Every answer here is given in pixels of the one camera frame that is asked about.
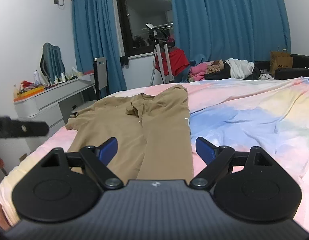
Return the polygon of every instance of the clothing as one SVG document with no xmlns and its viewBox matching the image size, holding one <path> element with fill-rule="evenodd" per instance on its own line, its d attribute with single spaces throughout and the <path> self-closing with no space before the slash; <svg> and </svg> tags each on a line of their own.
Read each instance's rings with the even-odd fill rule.
<svg viewBox="0 0 309 240">
<path fill-rule="evenodd" d="M 256 66 L 253 68 L 252 74 L 245 78 L 245 80 L 259 80 L 261 71 Z"/>
<path fill-rule="evenodd" d="M 232 78 L 245 79 L 252 74 L 254 63 L 247 60 L 229 58 L 225 61 L 231 67 L 230 75 Z"/>
<path fill-rule="evenodd" d="M 189 82 L 204 80 L 204 74 L 205 72 L 200 72 L 192 77 L 189 77 Z"/>
<path fill-rule="evenodd" d="M 188 93 L 181 85 L 157 96 L 104 98 L 78 112 L 66 124 L 78 133 L 69 152 L 99 146 L 110 137 L 118 152 L 108 168 L 124 183 L 129 179 L 193 178 Z"/>
<path fill-rule="evenodd" d="M 184 70 L 182 70 L 177 76 L 175 76 L 173 81 L 175 83 L 187 83 L 189 72 L 190 72 L 190 65 L 187 66 Z"/>
<path fill-rule="evenodd" d="M 269 74 L 269 75 L 271 75 L 271 72 L 269 70 L 267 70 L 267 69 L 262 69 L 260 71 L 261 71 L 261 74 Z"/>
<path fill-rule="evenodd" d="M 212 63 L 213 63 L 213 61 L 208 61 L 208 62 L 200 63 L 197 66 L 191 67 L 189 74 L 195 75 L 195 74 L 198 74 L 200 72 L 205 72 L 207 70 L 208 66 L 211 65 Z"/>
<path fill-rule="evenodd" d="M 163 64 L 163 70 L 164 75 L 169 75 L 168 71 L 168 64 L 166 59 L 166 54 L 164 52 L 161 52 L 162 57 L 162 64 Z M 179 73 L 181 73 L 187 66 L 189 66 L 189 61 L 187 57 L 184 54 L 184 51 L 182 49 L 174 49 L 173 51 L 169 52 L 169 58 L 170 58 L 170 64 L 171 64 L 171 71 L 173 76 L 177 76 Z M 159 65 L 158 65 L 158 58 L 156 57 L 156 69 L 160 71 Z"/>
<path fill-rule="evenodd" d="M 259 80 L 270 80 L 270 79 L 274 79 L 274 77 L 271 76 L 270 74 L 261 74 L 259 77 Z"/>
</svg>

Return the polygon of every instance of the chair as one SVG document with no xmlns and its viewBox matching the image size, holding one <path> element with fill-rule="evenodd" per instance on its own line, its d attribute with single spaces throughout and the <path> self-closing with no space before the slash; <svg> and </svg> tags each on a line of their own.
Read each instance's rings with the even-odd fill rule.
<svg viewBox="0 0 309 240">
<path fill-rule="evenodd" d="M 279 68 L 274 72 L 275 79 L 291 79 L 309 77 L 309 56 L 292 54 L 292 68 Z M 270 70 L 270 61 L 256 61 L 255 66 L 259 69 Z"/>
<path fill-rule="evenodd" d="M 76 115 L 78 111 L 92 106 L 96 101 L 101 99 L 100 89 L 106 87 L 106 93 L 109 95 L 108 75 L 107 75 L 107 60 L 105 57 L 95 58 L 93 62 L 96 99 L 92 101 L 84 102 L 81 106 L 72 110 L 72 114 Z"/>
</svg>

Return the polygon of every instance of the bed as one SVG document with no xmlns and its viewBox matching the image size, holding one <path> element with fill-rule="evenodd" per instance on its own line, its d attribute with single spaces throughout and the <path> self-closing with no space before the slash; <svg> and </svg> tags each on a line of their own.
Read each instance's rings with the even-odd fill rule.
<svg viewBox="0 0 309 240">
<path fill-rule="evenodd" d="M 171 86 L 173 84 L 138 88 L 111 96 L 134 96 L 141 92 L 155 96 Z M 294 220 L 309 231 L 309 78 L 227 79 L 183 86 L 188 90 L 191 113 L 194 176 L 206 166 L 195 151 L 198 137 L 238 151 L 261 146 L 300 185 L 303 197 Z M 51 149 L 62 147 L 67 151 L 76 133 L 61 128 L 3 179 L 0 203 L 11 225 L 19 220 L 11 201 L 13 187 Z"/>
</svg>

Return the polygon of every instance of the blue curtain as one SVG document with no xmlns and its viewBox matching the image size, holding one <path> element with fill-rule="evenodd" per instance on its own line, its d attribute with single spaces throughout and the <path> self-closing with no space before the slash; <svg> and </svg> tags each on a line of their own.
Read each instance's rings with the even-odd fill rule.
<svg viewBox="0 0 309 240">
<path fill-rule="evenodd" d="M 290 51 L 283 0 L 172 0 L 176 46 L 196 64 L 236 58 L 270 60 Z"/>
<path fill-rule="evenodd" d="M 105 57 L 110 93 L 127 90 L 112 0 L 72 0 L 72 18 L 78 70 L 93 70 L 93 59 Z"/>
</svg>

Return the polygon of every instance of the window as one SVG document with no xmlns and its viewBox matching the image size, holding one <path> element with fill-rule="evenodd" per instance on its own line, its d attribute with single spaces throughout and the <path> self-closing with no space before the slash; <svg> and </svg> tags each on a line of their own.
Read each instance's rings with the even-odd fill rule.
<svg viewBox="0 0 309 240">
<path fill-rule="evenodd" d="M 153 51 L 147 23 L 164 31 L 174 46 L 171 0 L 118 0 L 118 8 L 126 56 Z"/>
</svg>

